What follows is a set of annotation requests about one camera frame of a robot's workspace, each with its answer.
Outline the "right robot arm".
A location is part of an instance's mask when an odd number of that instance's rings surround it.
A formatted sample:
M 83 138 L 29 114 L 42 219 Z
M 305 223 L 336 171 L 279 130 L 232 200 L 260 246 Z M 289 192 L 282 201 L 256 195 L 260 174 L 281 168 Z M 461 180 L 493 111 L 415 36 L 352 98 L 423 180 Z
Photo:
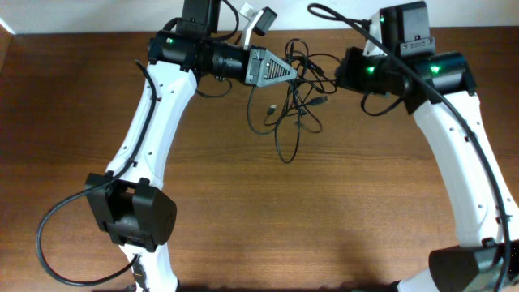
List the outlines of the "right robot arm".
M 364 48 L 346 50 L 337 85 L 393 94 L 425 135 L 453 211 L 454 247 L 392 291 L 499 291 L 518 283 L 518 207 L 488 141 L 465 57 L 439 54 L 423 1 L 385 7 L 357 22 Z

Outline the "black cable white plug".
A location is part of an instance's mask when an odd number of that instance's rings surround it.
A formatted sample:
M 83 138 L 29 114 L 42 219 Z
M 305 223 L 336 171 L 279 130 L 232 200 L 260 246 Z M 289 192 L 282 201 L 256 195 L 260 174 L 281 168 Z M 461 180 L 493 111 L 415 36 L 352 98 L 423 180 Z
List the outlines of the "black cable white plug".
M 252 125 L 250 118 L 250 108 L 252 106 L 254 89 L 251 90 L 249 101 L 247 104 L 247 121 L 250 129 L 257 135 L 269 135 L 271 132 L 277 133 L 278 127 L 283 122 L 284 118 L 296 116 L 298 118 L 297 124 L 300 128 L 303 127 L 301 119 L 305 115 L 310 115 L 318 126 L 318 130 L 312 130 L 307 128 L 310 133 L 318 134 L 323 130 L 321 121 L 309 110 L 309 106 L 316 106 L 325 103 L 328 100 L 328 94 L 324 89 L 324 83 L 330 83 L 333 85 L 333 81 L 324 75 L 324 71 L 321 67 L 312 62 L 308 57 L 289 57 L 284 58 L 284 61 L 292 65 L 294 62 L 298 62 L 295 67 L 297 71 L 302 69 L 302 72 L 294 80 L 288 82 L 287 98 L 285 104 L 280 112 L 280 115 L 276 120 L 268 121 L 269 117 L 276 111 L 276 106 L 272 105 L 268 108 L 267 115 L 264 119 L 264 125 L 266 127 L 272 127 L 268 131 L 257 131 Z

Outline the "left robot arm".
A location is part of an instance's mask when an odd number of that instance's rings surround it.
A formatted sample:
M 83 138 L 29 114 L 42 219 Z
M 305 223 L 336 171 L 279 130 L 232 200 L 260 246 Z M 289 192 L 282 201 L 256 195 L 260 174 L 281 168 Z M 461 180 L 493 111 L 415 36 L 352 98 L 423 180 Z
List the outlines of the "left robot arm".
M 288 63 L 251 43 L 253 35 L 270 29 L 276 18 L 272 9 L 244 5 L 235 11 L 247 20 L 235 45 L 216 35 L 219 11 L 217 1 L 187 1 L 182 16 L 150 40 L 144 90 L 129 131 L 106 171 L 86 180 L 96 223 L 129 260 L 139 291 L 178 289 L 167 247 L 177 207 L 163 192 L 165 164 L 202 75 L 253 88 L 296 77 Z

